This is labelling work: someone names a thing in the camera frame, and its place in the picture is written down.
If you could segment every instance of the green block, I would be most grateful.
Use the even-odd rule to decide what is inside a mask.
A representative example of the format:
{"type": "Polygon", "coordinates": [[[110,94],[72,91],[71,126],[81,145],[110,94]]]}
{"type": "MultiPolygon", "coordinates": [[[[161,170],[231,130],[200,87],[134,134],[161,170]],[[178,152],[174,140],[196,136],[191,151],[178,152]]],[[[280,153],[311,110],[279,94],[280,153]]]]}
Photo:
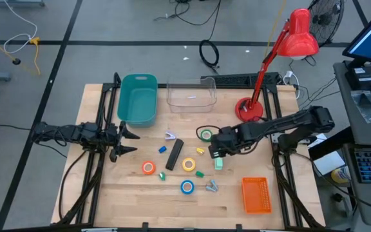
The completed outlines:
{"type": "Polygon", "coordinates": [[[215,158],[214,159],[214,169],[221,170],[223,169],[223,158],[215,158]]]}
{"type": "Polygon", "coordinates": [[[204,173],[202,173],[201,171],[196,171],[196,176],[203,178],[204,177],[204,173]]]}
{"type": "Polygon", "coordinates": [[[166,174],[163,171],[158,176],[160,176],[161,180],[166,180],[166,174]]]}

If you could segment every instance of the blue tape roll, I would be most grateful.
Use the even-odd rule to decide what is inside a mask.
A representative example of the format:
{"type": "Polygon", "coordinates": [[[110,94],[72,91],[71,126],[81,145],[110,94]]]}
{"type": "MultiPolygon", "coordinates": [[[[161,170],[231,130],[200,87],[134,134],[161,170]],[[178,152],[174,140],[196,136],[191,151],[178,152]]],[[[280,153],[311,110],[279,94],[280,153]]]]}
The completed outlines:
{"type": "Polygon", "coordinates": [[[191,182],[191,180],[185,180],[185,181],[183,181],[182,183],[181,183],[181,192],[183,192],[184,194],[186,194],[186,195],[188,195],[188,194],[191,194],[193,191],[194,191],[194,184],[191,182]],[[185,189],[184,189],[184,186],[186,185],[186,184],[190,184],[191,185],[191,189],[190,190],[188,190],[188,191],[186,191],[185,189]]]}

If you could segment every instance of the wooden tabletop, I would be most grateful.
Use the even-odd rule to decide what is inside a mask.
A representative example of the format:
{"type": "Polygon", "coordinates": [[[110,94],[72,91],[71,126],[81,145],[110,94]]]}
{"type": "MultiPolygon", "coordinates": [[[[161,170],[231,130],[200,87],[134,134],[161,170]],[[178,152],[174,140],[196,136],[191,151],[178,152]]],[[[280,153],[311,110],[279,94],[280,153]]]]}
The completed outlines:
{"type": "MultiPolygon", "coordinates": [[[[100,98],[101,84],[87,84],[82,96],[77,124],[94,122],[100,98]]],[[[125,154],[112,163],[108,155],[102,173],[102,181],[95,217],[95,226],[101,227],[141,227],[149,222],[149,227],[195,227],[227,228],[242,224],[244,229],[283,229],[280,198],[276,174],[271,165],[271,143],[262,139],[258,147],[248,155],[227,156],[221,171],[214,170],[214,162],[208,153],[208,143],[196,138],[198,126],[212,124],[219,127],[234,126],[241,123],[234,114],[234,105],[238,99],[252,94],[252,90],[217,90],[217,103],[210,113],[171,113],[166,102],[166,89],[158,89],[156,123],[150,128],[129,128],[129,131],[141,137],[140,140],[124,139],[122,144],[134,146],[137,151],[125,154]],[[165,141],[164,134],[169,130],[184,141],[184,146],[173,171],[165,165],[174,141],[165,141]],[[167,151],[159,154],[158,149],[166,146],[167,151]],[[203,148],[204,155],[198,155],[196,148],[203,148]],[[196,161],[192,172],[182,169],[181,162],[186,157],[196,161]],[[153,175],[144,175],[141,166],[151,160],[156,164],[153,175]],[[204,178],[195,176],[195,171],[205,174],[204,178]],[[166,173],[166,180],[161,181],[158,174],[166,173]],[[248,215],[244,211],[242,198],[243,177],[266,177],[271,196],[272,213],[266,215],[248,215]],[[183,180],[192,180],[195,191],[185,195],[180,190],[183,180]],[[218,192],[206,191],[205,185],[211,179],[218,184],[218,192]]],[[[298,106],[292,86],[278,86],[281,112],[284,115],[296,113],[298,106]]],[[[116,112],[115,124],[119,124],[116,112]]],[[[72,144],[64,169],[82,153],[81,146],[72,144]]],[[[305,146],[298,147],[298,153],[309,155],[305,146]]],[[[70,171],[63,196],[63,214],[75,203],[81,193],[82,180],[88,155],[85,155],[70,171]]],[[[314,218],[325,224],[319,201],[316,181],[311,163],[299,156],[292,155],[292,168],[296,189],[300,200],[314,218]]],[[[86,202],[84,218],[88,218],[91,197],[86,202]]],[[[292,204],[287,196],[290,221],[294,225],[292,204]]],[[[58,199],[53,212],[52,222],[59,220],[58,199]]]]}

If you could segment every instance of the concrete floor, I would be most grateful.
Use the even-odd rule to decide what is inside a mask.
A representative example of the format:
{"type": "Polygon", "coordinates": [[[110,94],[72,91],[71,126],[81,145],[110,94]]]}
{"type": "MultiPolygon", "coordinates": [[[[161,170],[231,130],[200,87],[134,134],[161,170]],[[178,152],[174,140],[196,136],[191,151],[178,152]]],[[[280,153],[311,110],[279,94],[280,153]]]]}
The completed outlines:
{"type": "MultiPolygon", "coordinates": [[[[45,8],[15,7],[24,18],[38,25],[38,36],[45,41],[61,41],[64,37],[76,0],[47,0],[45,8]]],[[[371,20],[371,1],[360,0],[363,11],[371,20]]],[[[217,1],[193,0],[185,15],[195,22],[204,21],[217,1]]],[[[223,0],[212,41],[267,42],[281,1],[223,0]]],[[[274,39],[283,25],[283,19],[299,7],[308,7],[309,1],[288,1],[274,39]]],[[[156,17],[172,14],[174,4],[166,0],[83,0],[72,30],[72,41],[200,41],[209,37],[213,23],[191,26],[178,19],[153,21],[156,17]]],[[[363,29],[354,4],[346,0],[345,12],[336,43],[349,43],[363,29]]],[[[32,33],[33,28],[16,18],[6,7],[0,7],[0,40],[15,34],[32,33]]],[[[160,82],[170,77],[196,79],[212,75],[201,62],[197,46],[78,46],[66,47],[43,120],[56,125],[74,124],[82,91],[87,83],[110,82],[114,72],[120,76],[129,73],[152,73],[160,82]]],[[[220,74],[254,73],[260,68],[264,46],[219,46],[220,74]]],[[[312,67],[304,61],[292,64],[300,84],[314,92],[333,78],[332,65],[340,62],[344,48],[322,48],[312,67]]],[[[0,52],[0,72],[10,72],[10,82],[0,82],[0,124],[29,128],[37,112],[47,80],[59,51],[59,45],[41,45],[38,64],[41,76],[34,76],[11,64],[0,52]]],[[[26,46],[16,53],[23,64],[33,69],[35,48],[26,46]]],[[[270,72],[282,75],[289,70],[290,59],[277,57],[270,72]]],[[[325,93],[338,91],[333,84],[325,93]]],[[[336,123],[332,135],[348,126],[339,94],[314,103],[328,107],[336,123]]],[[[28,133],[11,128],[0,128],[0,209],[12,176],[24,148],[28,133]]],[[[67,153],[68,148],[58,148],[67,153]]],[[[47,148],[33,146],[18,191],[6,220],[5,229],[46,226],[50,223],[57,197],[65,159],[47,148]]],[[[330,213],[325,213],[329,224],[330,213]]]]}

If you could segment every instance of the black fan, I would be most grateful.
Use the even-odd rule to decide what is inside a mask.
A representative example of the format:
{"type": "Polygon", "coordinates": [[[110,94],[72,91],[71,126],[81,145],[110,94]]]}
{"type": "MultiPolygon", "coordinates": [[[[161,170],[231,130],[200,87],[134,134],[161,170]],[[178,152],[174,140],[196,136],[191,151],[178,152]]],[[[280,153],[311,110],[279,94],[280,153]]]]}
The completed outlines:
{"type": "Polygon", "coordinates": [[[344,0],[313,0],[310,4],[310,33],[316,38],[319,47],[332,42],[343,17],[344,7],[344,0]]]}

